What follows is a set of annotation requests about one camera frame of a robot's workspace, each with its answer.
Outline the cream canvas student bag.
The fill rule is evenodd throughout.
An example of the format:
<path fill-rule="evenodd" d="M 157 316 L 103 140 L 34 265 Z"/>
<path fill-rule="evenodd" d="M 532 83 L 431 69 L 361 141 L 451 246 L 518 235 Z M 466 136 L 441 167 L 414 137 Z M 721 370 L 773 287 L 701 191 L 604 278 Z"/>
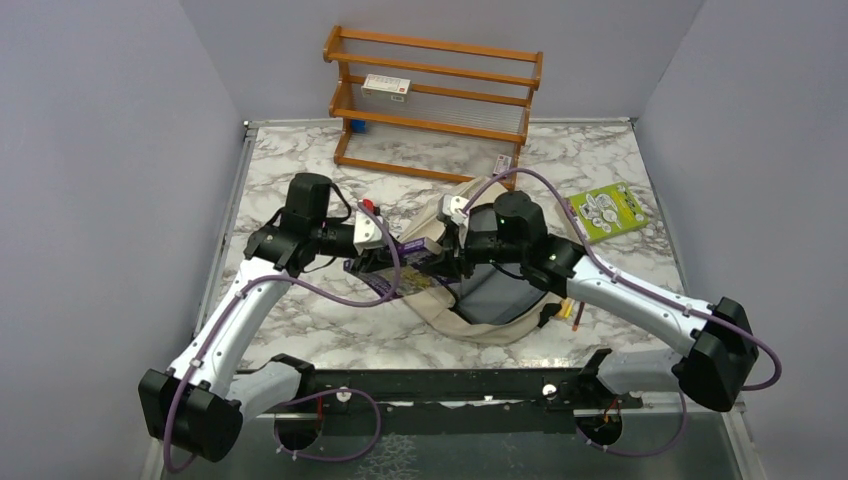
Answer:
<path fill-rule="evenodd" d="M 486 182 L 477 177 L 437 193 L 421 206 L 402 231 L 399 240 L 418 238 L 437 240 L 444 225 L 436 213 L 447 193 L 470 199 Z M 495 218 L 489 204 L 506 193 L 500 184 L 489 187 L 474 203 L 473 230 L 494 230 Z M 471 278 L 448 286 L 433 286 L 400 299 L 418 317 L 444 336 L 457 340 L 491 345 L 516 342 L 531 331 L 542 328 L 561 310 L 563 298 L 532 287 L 523 280 L 505 275 L 495 267 L 475 267 Z"/>

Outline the purple treehouse book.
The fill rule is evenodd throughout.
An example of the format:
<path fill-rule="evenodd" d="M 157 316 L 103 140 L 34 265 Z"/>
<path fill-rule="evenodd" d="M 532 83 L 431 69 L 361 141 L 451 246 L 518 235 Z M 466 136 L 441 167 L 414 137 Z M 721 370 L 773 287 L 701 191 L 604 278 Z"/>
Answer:
<path fill-rule="evenodd" d="M 399 244 L 397 250 L 401 268 L 393 299 L 454 282 L 453 279 L 431 276 L 425 272 L 426 267 L 437 259 L 442 250 L 434 240 L 410 240 Z M 365 250 L 360 257 L 345 260 L 343 270 L 364 282 L 378 296 L 383 296 L 390 289 L 395 277 L 394 263 L 388 247 Z"/>

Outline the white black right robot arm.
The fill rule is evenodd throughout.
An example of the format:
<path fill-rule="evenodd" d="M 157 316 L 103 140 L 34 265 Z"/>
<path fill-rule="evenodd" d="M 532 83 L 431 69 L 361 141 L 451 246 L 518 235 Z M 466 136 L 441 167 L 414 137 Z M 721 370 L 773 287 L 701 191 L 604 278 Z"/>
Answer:
<path fill-rule="evenodd" d="M 495 227 L 470 229 L 468 199 L 444 195 L 436 218 L 445 231 L 441 254 L 427 266 L 451 280 L 478 265 L 515 264 L 533 288 L 603 309 L 652 334 L 664 348 L 607 353 L 577 380 L 579 398 L 600 407 L 632 391 L 683 393 L 698 405 L 729 411 L 744 390 L 762 347 L 737 301 L 678 295 L 615 268 L 575 241 L 548 231 L 542 208 L 521 191 L 498 195 Z"/>

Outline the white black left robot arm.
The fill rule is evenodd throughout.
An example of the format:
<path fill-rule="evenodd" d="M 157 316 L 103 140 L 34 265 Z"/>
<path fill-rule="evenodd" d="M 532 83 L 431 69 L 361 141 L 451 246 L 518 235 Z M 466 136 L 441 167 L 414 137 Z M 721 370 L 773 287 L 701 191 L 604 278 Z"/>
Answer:
<path fill-rule="evenodd" d="M 163 443 L 168 472 L 180 473 L 198 457 L 223 459 L 243 425 L 275 406 L 298 411 L 320 400 L 313 365 L 285 354 L 244 377 L 236 375 L 259 327 L 292 286 L 355 308 L 394 297 L 398 277 L 373 301 L 341 298 L 301 279 L 319 255 L 362 260 L 371 252 L 387 253 L 393 269 L 401 268 L 397 242 L 373 202 L 347 204 L 343 217 L 328 215 L 330 197 L 339 192 L 326 176 L 297 174 L 284 205 L 250 235 L 237 275 L 212 317 L 165 371 L 143 375 L 138 391 L 145 422 Z"/>

